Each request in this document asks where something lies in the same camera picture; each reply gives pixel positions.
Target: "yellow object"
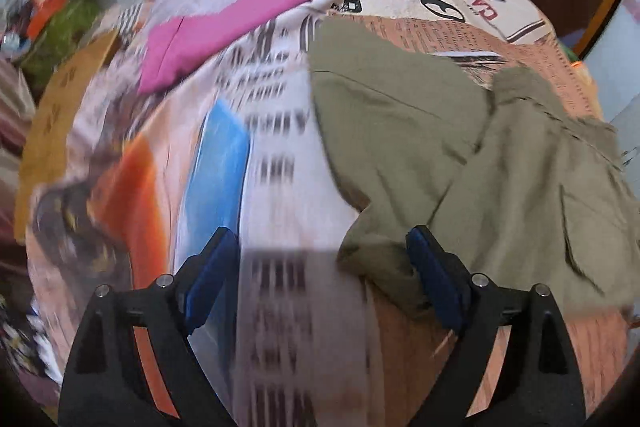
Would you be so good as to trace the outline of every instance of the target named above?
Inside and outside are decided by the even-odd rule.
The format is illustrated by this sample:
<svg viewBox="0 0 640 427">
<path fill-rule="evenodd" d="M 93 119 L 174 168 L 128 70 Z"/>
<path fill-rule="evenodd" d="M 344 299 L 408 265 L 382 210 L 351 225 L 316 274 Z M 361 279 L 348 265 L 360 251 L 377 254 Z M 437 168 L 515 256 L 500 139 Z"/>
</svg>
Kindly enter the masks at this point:
<svg viewBox="0 0 640 427">
<path fill-rule="evenodd" d="M 41 183 L 53 183 L 65 174 L 66 135 L 86 86 L 96 71 L 111 60 L 118 48 L 117 41 L 116 30 L 98 37 L 51 75 L 22 152 L 14 216 L 14 237 L 18 243 L 24 243 L 33 189 Z"/>
</svg>

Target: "khaki garment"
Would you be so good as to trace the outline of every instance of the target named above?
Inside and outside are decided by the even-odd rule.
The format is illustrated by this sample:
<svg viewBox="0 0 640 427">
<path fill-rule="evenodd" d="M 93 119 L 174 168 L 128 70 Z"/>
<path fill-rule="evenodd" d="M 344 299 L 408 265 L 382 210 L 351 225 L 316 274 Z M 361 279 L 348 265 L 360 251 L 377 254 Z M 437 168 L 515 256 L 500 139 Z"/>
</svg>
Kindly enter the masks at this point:
<svg viewBox="0 0 640 427">
<path fill-rule="evenodd" d="M 638 293 L 638 204 L 615 130 L 569 118 L 536 73 L 503 70 L 488 92 L 447 58 L 339 20 L 320 28 L 310 65 L 338 188 L 361 211 L 338 262 L 410 316 L 427 302 L 404 236 L 424 223 L 471 272 L 546 283 L 565 312 Z"/>
</svg>

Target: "metal screw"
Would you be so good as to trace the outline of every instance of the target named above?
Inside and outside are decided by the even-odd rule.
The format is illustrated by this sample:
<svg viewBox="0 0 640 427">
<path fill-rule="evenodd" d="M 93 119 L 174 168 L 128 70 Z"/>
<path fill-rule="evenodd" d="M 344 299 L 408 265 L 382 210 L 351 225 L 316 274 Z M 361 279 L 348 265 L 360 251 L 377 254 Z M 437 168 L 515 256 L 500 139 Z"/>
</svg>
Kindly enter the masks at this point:
<svg viewBox="0 0 640 427">
<path fill-rule="evenodd" d="M 98 287 L 95 289 L 95 294 L 96 294 L 98 297 L 104 297 L 105 295 L 107 295 L 107 293 L 109 293 L 109 290 L 110 290 L 109 285 L 107 285 L 107 284 L 100 284 L 100 286 L 98 286 Z"/>
<path fill-rule="evenodd" d="M 170 286 L 173 281 L 174 281 L 174 276 L 168 273 L 165 273 L 156 279 L 156 284 L 161 288 L 166 288 L 167 286 Z"/>
<path fill-rule="evenodd" d="M 474 273 L 471 276 L 471 282 L 476 286 L 480 286 L 483 288 L 489 284 L 489 277 L 487 277 L 484 273 Z"/>
<path fill-rule="evenodd" d="M 539 283 L 536 284 L 536 293 L 541 297 L 548 297 L 549 295 L 551 295 L 551 290 L 546 284 Z"/>
</svg>

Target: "pink cloth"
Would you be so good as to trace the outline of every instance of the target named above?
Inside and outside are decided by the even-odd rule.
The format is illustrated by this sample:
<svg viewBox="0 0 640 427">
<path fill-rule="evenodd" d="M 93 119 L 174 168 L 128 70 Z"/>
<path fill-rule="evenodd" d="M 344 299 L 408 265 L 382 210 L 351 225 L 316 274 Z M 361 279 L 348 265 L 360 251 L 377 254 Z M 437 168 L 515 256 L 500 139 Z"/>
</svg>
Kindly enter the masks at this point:
<svg viewBox="0 0 640 427">
<path fill-rule="evenodd" d="M 166 89 L 242 35 L 309 0 L 237 0 L 220 13 L 175 17 L 149 32 L 138 92 Z"/>
</svg>

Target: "white wall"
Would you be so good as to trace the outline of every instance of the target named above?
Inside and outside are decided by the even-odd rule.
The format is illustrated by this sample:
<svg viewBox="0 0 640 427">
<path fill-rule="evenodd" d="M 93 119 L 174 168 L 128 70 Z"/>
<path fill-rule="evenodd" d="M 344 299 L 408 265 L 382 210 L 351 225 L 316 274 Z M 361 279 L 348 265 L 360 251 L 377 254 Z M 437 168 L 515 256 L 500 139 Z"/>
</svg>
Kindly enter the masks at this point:
<svg viewBox="0 0 640 427">
<path fill-rule="evenodd" d="M 598 84 L 604 118 L 611 121 L 640 94 L 640 24 L 621 4 L 584 63 Z"/>
</svg>

